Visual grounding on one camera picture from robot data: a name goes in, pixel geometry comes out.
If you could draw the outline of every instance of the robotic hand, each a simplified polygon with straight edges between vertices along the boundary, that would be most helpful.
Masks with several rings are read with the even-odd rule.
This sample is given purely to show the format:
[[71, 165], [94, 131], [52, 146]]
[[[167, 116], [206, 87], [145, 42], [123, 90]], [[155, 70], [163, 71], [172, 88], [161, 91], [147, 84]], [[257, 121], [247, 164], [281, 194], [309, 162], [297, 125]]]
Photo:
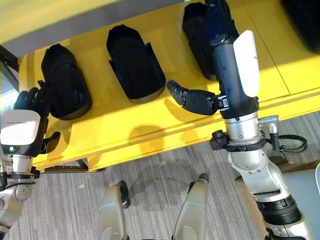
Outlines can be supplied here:
[[60, 133], [45, 138], [51, 105], [50, 88], [38, 82], [22, 91], [17, 97], [14, 110], [4, 114], [0, 140], [7, 160], [0, 165], [0, 240], [21, 214], [25, 200], [31, 195], [34, 179], [40, 172], [32, 166], [33, 158], [53, 151], [58, 145]]
[[220, 110], [226, 132], [214, 132], [211, 147], [229, 152], [230, 165], [241, 174], [263, 216], [268, 232], [265, 239], [315, 240], [282, 173], [261, 149], [266, 138], [259, 124], [269, 123], [270, 132], [274, 134], [277, 128], [275, 117], [258, 119], [259, 66], [254, 34], [247, 30], [238, 36], [230, 27], [232, 19], [226, 14], [228, 8], [224, 0], [206, 3], [206, 31], [221, 93], [189, 90], [173, 80], [167, 83], [167, 88], [176, 102], [190, 112], [213, 115]]

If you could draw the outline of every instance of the white panel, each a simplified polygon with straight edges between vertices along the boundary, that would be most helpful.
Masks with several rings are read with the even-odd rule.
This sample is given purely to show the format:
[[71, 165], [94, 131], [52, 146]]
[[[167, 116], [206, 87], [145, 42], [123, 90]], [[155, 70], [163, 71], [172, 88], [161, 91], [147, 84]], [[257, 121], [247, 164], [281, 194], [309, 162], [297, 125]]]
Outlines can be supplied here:
[[244, 31], [233, 43], [236, 64], [244, 93], [249, 97], [259, 92], [259, 64], [254, 33]]
[[0, 141], [3, 145], [29, 145], [37, 136], [40, 115], [31, 110], [8, 110], [4, 114]]

